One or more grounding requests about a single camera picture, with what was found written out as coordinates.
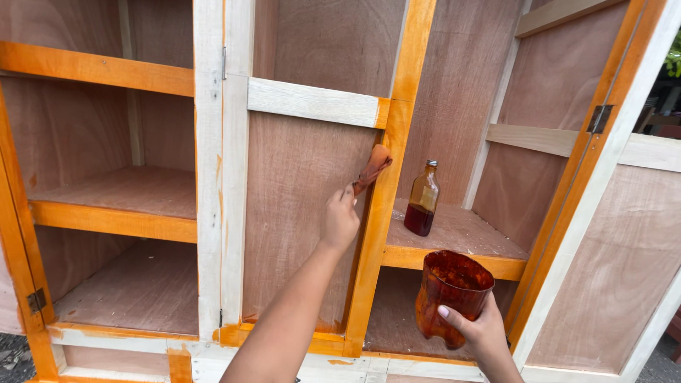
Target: wooden shelf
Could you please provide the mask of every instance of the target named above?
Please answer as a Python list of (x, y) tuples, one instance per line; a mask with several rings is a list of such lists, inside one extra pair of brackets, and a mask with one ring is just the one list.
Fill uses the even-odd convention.
[(15, 42), (0, 41), (0, 70), (194, 96), (188, 68)]
[(59, 322), (197, 335), (196, 245), (140, 240), (54, 304)]
[(196, 243), (193, 172), (129, 166), (29, 197), (38, 225)]
[(421, 273), (381, 267), (374, 303), (366, 327), (364, 350), (473, 361), (466, 346), (449, 351), (442, 339), (426, 339), (416, 326), (414, 302), (421, 288)]
[(397, 199), (385, 242), (383, 266), (422, 269), (423, 258), (436, 249), (468, 254), (497, 279), (519, 281), (529, 255), (477, 214), (440, 204), (428, 236), (418, 236), (405, 225), (408, 200)]

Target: hand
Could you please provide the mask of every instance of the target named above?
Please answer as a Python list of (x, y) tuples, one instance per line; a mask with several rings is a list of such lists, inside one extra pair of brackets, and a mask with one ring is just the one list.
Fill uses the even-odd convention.
[(357, 235), (360, 227), (360, 218), (355, 213), (355, 194), (352, 184), (344, 190), (336, 192), (326, 201), (326, 210), (321, 219), (320, 245), (345, 253), (347, 247)]
[(504, 321), (493, 293), (487, 297), (480, 317), (474, 322), (444, 305), (437, 311), (466, 338), (480, 369), (491, 383), (522, 382), (506, 343)]

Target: metal hinge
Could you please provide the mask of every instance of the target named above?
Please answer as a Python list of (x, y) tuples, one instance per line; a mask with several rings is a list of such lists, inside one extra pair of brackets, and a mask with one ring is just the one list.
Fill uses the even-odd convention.
[(29, 294), (26, 297), (26, 300), (29, 302), (29, 308), (31, 309), (32, 314), (39, 312), (47, 305), (47, 302), (45, 301), (45, 292), (42, 288), (39, 288), (38, 291), (33, 294)]
[(222, 47), (222, 79), (227, 80), (227, 47)]
[(596, 105), (589, 126), (586, 128), (586, 132), (596, 134), (603, 133), (607, 120), (610, 118), (610, 112), (612, 111), (613, 106), (614, 105)]

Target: shelf compartment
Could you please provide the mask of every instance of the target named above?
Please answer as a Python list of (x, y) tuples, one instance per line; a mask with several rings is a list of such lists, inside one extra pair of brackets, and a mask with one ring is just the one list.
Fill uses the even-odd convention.
[(383, 266), (420, 270), (427, 253), (450, 249), (468, 254), (497, 279), (520, 280), (529, 255), (477, 214), (440, 204), (430, 234), (418, 236), (404, 225), (408, 203), (406, 199), (395, 200)]
[(129, 166), (29, 197), (38, 225), (196, 243), (195, 175)]
[(59, 322), (198, 334), (196, 245), (138, 241), (54, 304)]
[(194, 96), (194, 71), (188, 68), (16, 42), (0, 41), (0, 69), (143, 91)]

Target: unfinished wood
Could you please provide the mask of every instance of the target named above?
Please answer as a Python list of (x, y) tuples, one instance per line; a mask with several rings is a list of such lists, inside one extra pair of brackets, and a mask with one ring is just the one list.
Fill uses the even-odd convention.
[(132, 246), (138, 238), (36, 225), (52, 302)]
[(446, 185), (439, 202), (462, 204), (522, 3), (438, 2), (398, 198), (409, 198), (414, 178), (432, 158), (439, 160), (437, 177)]
[(566, 163), (561, 156), (493, 142), (473, 211), (529, 254)]
[(4, 250), (0, 247), (0, 333), (21, 334), (21, 314), (16, 300), (12, 276), (7, 269)]
[(274, 80), (389, 97), (404, 0), (282, 1)]
[[(310, 255), (319, 240), (319, 220), (328, 196), (357, 177), (378, 132), (262, 112), (252, 112), (250, 123), (245, 322), (258, 318)], [(365, 198), (361, 195), (355, 206), (362, 220)], [(318, 332), (340, 334), (345, 329), (357, 243), (336, 267), (319, 313)]]
[(623, 0), (553, 0), (523, 15), (516, 29), (516, 37), (524, 38), (570, 20), (591, 14)]
[(220, 327), (222, 247), (222, 133), (224, 2), (195, 0), (194, 127), (196, 132), (196, 204), (199, 264), (199, 328), (202, 341), (213, 340)]
[(167, 354), (62, 346), (69, 367), (170, 375)]
[(385, 129), (388, 99), (249, 78), (248, 109)]
[(194, 96), (190, 69), (13, 42), (0, 42), (0, 69)]
[(29, 198), (131, 165), (124, 89), (26, 78), (2, 87)]
[[(681, 21), (679, 12), (681, 7), (678, 3), (645, 1), (632, 2), (627, 11), (608, 59), (607, 76), (599, 84), (590, 110), (601, 103), (620, 107), (615, 109), (616, 114), (611, 114), (603, 134), (592, 137), (588, 142), (591, 150), (585, 150), (584, 156), (579, 159), (579, 172), (570, 176), (574, 182), (569, 192), (565, 192), (564, 202), (555, 201), (560, 204), (563, 214), (567, 215), (558, 216), (554, 224), (542, 228), (542, 235), (550, 230), (551, 238), (542, 240), (545, 241), (545, 250), (541, 252), (542, 262), (537, 265), (533, 282), (523, 285), (525, 278), (521, 281), (520, 288), (526, 289), (522, 297), (524, 305), (515, 316), (515, 324), (509, 334), (516, 365), (525, 364), (545, 322), (547, 308), (555, 300), (607, 182), (615, 171), (616, 162), (640, 115), (647, 92), (657, 77), (658, 72), (654, 68), (661, 65), (667, 46), (678, 32)], [(586, 129), (587, 124), (588, 118), (582, 129)], [(586, 145), (581, 142), (579, 146), (584, 150)], [(520, 297), (516, 296), (511, 309), (517, 307), (519, 300)], [(633, 381), (639, 372), (640, 369), (625, 379)]]
[(141, 91), (140, 107), (146, 164), (194, 172), (194, 100)]
[(196, 245), (139, 241), (74, 288), (60, 322), (198, 334)]
[(570, 157), (579, 132), (516, 125), (490, 124), (487, 141)]
[(0, 9), (0, 40), (123, 57), (115, 0), (3, 0)]
[(681, 266), (680, 189), (681, 174), (617, 166), (529, 365), (622, 370)]
[(681, 141), (632, 133), (617, 162), (681, 172)]
[(135, 60), (193, 69), (192, 2), (129, 0)]

